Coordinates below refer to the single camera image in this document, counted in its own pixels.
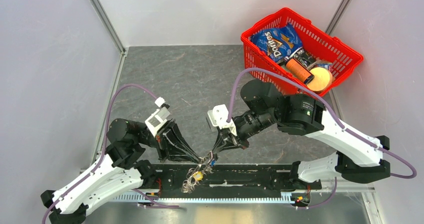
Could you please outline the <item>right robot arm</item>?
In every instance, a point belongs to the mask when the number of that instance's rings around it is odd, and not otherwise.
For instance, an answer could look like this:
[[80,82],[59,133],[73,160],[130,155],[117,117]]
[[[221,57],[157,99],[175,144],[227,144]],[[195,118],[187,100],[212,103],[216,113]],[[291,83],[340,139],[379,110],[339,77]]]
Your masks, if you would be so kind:
[[229,119],[224,104],[207,112],[209,126],[218,130],[214,154],[246,149],[250,137],[276,125],[283,133],[312,138],[335,150],[324,158],[294,162],[288,181],[296,189],[321,179],[368,184],[391,175],[390,163],[383,159],[383,150],[389,149],[388,137],[365,135],[335,121],[322,102],[305,94],[283,95],[269,82],[251,80],[240,93],[248,107],[243,114]]

